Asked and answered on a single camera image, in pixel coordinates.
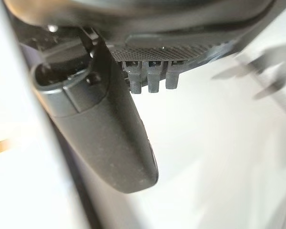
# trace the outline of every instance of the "textured plastic grille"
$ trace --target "textured plastic grille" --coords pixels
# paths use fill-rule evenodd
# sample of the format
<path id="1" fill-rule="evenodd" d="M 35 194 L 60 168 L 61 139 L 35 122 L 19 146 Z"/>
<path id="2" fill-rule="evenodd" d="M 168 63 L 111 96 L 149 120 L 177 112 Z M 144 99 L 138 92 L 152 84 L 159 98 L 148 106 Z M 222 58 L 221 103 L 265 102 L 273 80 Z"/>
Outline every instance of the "textured plastic grille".
<path id="1" fill-rule="evenodd" d="M 116 61 L 177 61 L 189 60 L 200 56 L 212 48 L 208 46 L 177 46 L 160 48 L 111 48 L 110 52 Z"/>

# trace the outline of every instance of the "blurred background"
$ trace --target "blurred background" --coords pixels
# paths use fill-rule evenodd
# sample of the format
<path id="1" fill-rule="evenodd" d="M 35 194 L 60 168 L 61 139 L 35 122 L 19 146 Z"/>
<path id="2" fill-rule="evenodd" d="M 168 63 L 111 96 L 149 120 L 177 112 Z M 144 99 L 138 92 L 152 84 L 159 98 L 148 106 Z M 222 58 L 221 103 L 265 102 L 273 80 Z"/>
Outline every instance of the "blurred background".
<path id="1" fill-rule="evenodd" d="M 0 229 L 89 228 L 2 18 Z M 241 53 L 181 74 L 176 90 L 164 81 L 159 93 L 147 90 L 132 97 L 158 183 L 123 194 L 77 161 L 102 228 L 286 229 L 286 10 Z"/>

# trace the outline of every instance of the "black plastic housing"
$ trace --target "black plastic housing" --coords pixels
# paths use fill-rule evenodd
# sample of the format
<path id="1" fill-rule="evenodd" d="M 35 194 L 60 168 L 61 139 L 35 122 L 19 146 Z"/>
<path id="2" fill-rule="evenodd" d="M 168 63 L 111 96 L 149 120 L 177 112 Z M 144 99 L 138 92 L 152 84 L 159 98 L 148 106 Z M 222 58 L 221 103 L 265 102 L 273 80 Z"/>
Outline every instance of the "black plastic housing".
<path id="1" fill-rule="evenodd" d="M 107 184 L 131 193 L 157 182 L 144 125 L 104 44 L 86 70 L 61 82 L 47 85 L 42 65 L 32 75 L 37 95 L 61 133 Z"/>
<path id="2" fill-rule="evenodd" d="M 93 27 L 122 61 L 181 61 L 249 32 L 275 0 L 5 0 L 22 21 Z"/>

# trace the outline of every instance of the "screw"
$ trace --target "screw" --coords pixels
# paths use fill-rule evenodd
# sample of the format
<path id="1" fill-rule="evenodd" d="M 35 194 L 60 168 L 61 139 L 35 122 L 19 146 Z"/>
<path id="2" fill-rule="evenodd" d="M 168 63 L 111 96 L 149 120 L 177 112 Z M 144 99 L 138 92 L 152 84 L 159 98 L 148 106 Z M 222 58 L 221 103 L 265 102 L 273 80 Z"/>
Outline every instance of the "screw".
<path id="1" fill-rule="evenodd" d="M 89 55 L 90 55 L 90 57 L 91 57 L 91 58 L 94 58 L 95 51 L 94 51 L 94 50 L 92 50 L 92 51 L 89 53 Z"/>
<path id="2" fill-rule="evenodd" d="M 50 32 L 56 32 L 58 30 L 58 26 L 57 25 L 48 25 L 48 30 Z"/>

